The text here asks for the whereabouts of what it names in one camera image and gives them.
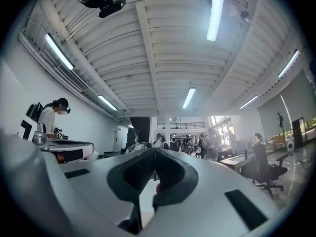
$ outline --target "black hair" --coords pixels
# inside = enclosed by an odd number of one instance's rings
[[[254,133],[253,136],[256,136],[259,139],[259,142],[262,142],[262,136],[260,133]]]
[[[62,97],[62,98],[59,98],[58,100],[53,100],[53,102],[45,105],[44,109],[48,106],[58,107],[59,105],[62,105],[67,108],[69,104],[68,104],[67,99]]]

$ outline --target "balcony railing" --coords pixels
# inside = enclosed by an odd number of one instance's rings
[[[166,123],[157,123],[158,129],[165,129]],[[170,123],[170,129],[202,129],[204,127],[203,122],[199,123]]]

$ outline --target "white t-shirt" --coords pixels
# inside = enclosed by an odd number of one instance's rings
[[[55,129],[55,111],[52,107],[45,108],[39,116],[39,123],[44,123],[46,133],[52,134]]]

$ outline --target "ceiling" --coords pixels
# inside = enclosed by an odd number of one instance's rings
[[[278,83],[278,73],[304,46],[294,18],[277,0],[224,0],[216,41],[206,40],[206,0],[126,2],[105,19],[77,0],[39,0],[30,15],[89,85],[81,94],[107,108],[97,98],[103,94],[118,108],[108,109],[115,117],[237,113]],[[242,21],[242,11],[251,23]],[[24,35],[58,63],[42,27],[29,21]],[[183,110],[190,86],[197,91]]]

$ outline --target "floor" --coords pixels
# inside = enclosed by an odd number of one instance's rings
[[[277,164],[276,159],[286,152],[272,153],[268,156],[269,164]],[[294,201],[298,195],[304,191],[305,185],[309,180],[312,170],[312,161],[316,154],[316,141],[312,141],[301,149],[289,153],[289,156],[283,161],[282,167],[288,171],[281,175],[275,184],[283,185],[284,190],[272,189],[274,201],[280,209]]]

